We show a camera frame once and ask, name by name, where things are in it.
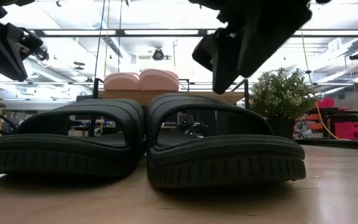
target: metal rod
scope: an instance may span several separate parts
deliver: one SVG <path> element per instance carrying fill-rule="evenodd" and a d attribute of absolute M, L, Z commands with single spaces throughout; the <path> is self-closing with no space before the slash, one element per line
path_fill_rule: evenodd
<path fill-rule="evenodd" d="M 203 37 L 205 33 L 213 32 L 216 29 L 32 29 L 32 32 L 35 32 L 39 37 L 104 37 L 105 32 L 110 32 L 110 37 Z M 83 31 L 83 33 L 70 34 L 70 32 Z M 95 31 L 103 31 L 103 34 L 98 34 Z M 358 37 L 358 30 L 354 29 L 303 29 L 303 32 L 317 32 L 317 34 L 303 34 L 304 38 L 318 38 L 318 37 Z M 291 37 L 302 38 L 300 34 L 293 34 Z"/>
<path fill-rule="evenodd" d="M 246 109 L 249 109 L 249 88 L 248 88 L 248 79 L 244 79 L 244 100 L 246 102 Z"/>
<path fill-rule="evenodd" d="M 95 78 L 93 82 L 93 92 L 92 92 L 92 98 L 97 99 L 99 94 L 99 81 L 101 81 L 100 78 Z M 89 125 L 88 129 L 88 136 L 94 137 L 94 127 L 96 126 L 96 117 L 91 117 L 91 124 Z"/>
<path fill-rule="evenodd" d="M 243 79 L 240 83 L 238 83 L 231 91 L 235 91 L 236 89 L 238 89 L 242 84 L 244 84 L 244 82 L 246 81 L 246 79 Z"/>
<path fill-rule="evenodd" d="M 190 91 L 190 80 L 188 78 L 179 78 L 179 81 L 187 82 L 187 91 Z"/>
<path fill-rule="evenodd" d="M 99 29 L 99 35 L 100 38 L 98 40 L 98 51 L 96 53 L 96 63 L 94 66 L 94 79 L 96 79 L 96 73 L 98 72 L 98 59 L 99 59 L 99 50 L 100 50 L 100 39 L 102 38 L 102 30 L 103 30 L 103 19 L 104 19 L 104 6 L 106 5 L 106 0 L 103 0 L 103 8 L 102 8 L 102 18 L 100 21 L 100 29 Z"/>

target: ceiling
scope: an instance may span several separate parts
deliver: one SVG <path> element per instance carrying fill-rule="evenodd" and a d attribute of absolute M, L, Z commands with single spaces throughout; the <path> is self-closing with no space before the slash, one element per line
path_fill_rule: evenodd
<path fill-rule="evenodd" d="M 30 30 L 98 29 L 101 22 L 103 28 L 109 27 L 109 29 L 216 29 L 225 26 L 216 19 L 218 11 L 206 7 L 200 8 L 199 5 L 185 0 L 131 0 L 129 6 L 125 1 L 123 4 L 122 1 L 106 0 L 106 2 L 110 2 L 109 7 L 103 7 L 102 0 L 66 0 L 59 1 L 61 7 L 58 7 L 56 0 L 38 0 L 23 7 L 16 5 L 6 7 L 8 15 L 1 19 L 1 22 L 11 22 Z M 303 26 L 303 29 L 358 29 L 358 0 L 332 1 L 323 6 L 311 4 L 311 10 L 313 18 Z M 118 68 L 120 71 L 129 72 L 139 72 L 143 68 L 161 68 L 172 70 L 180 78 L 189 78 L 191 82 L 212 81 L 211 72 L 191 58 L 191 53 L 200 41 L 200 37 L 114 37 L 113 39 L 116 45 L 120 45 L 121 52 L 126 55 L 120 61 L 112 48 L 106 46 L 105 42 L 97 37 L 43 38 L 50 60 L 41 64 L 33 60 L 26 63 L 26 69 L 42 70 L 45 76 L 55 77 L 55 82 L 84 82 L 87 78 L 93 78 L 95 71 L 97 77 L 104 78 L 105 75 L 117 72 Z M 327 56 L 327 52 L 332 50 L 330 42 L 334 40 L 335 38 L 304 39 L 308 64 L 319 67 L 320 76 L 316 75 L 312 78 L 313 81 L 344 70 L 346 60 L 343 55 Z M 165 55 L 170 55 L 171 60 L 159 62 L 152 60 L 150 56 L 156 48 L 161 48 Z M 85 63 L 84 70 L 75 69 L 76 65 L 73 62 Z M 289 39 L 250 80 L 254 82 L 262 72 L 275 70 L 278 67 L 289 70 L 298 67 L 306 70 L 302 38 Z M 0 75 L 0 82 L 8 80 Z M 79 88 L 76 91 L 80 94 L 89 90 L 89 88 Z"/>

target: black stand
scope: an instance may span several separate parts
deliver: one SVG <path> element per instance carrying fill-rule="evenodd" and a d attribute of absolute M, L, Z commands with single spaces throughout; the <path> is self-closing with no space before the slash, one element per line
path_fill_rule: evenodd
<path fill-rule="evenodd" d="M 97 99 L 97 98 L 98 98 L 98 95 L 99 95 L 99 82 L 104 83 L 103 80 L 101 80 L 100 78 L 95 78 L 95 79 L 94 79 L 93 92 L 92 92 L 92 97 L 93 97 L 94 99 Z M 89 136 L 89 137 L 94 137 L 94 127 L 95 127 L 95 124 L 96 124 L 96 117 L 95 117 L 95 116 L 92 116 L 92 118 L 91 118 L 91 124 L 90 124 L 89 129 L 88 129 L 88 136 Z"/>
<path fill-rule="evenodd" d="M 187 91 L 190 91 L 190 80 L 188 78 L 179 78 L 179 81 L 187 82 Z"/>
<path fill-rule="evenodd" d="M 249 109 L 249 87 L 248 87 L 248 79 L 243 79 L 240 83 L 236 85 L 231 91 L 235 91 L 238 89 L 241 85 L 244 84 L 244 101 L 246 103 L 246 109 Z"/>

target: wooden table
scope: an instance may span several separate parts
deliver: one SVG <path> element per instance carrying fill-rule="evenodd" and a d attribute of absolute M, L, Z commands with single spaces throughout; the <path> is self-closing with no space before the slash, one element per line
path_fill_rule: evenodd
<path fill-rule="evenodd" d="M 304 148 L 305 180 L 259 189 L 162 192 L 149 185 L 144 160 L 104 184 L 0 175 L 0 223 L 358 224 L 358 150 Z"/>

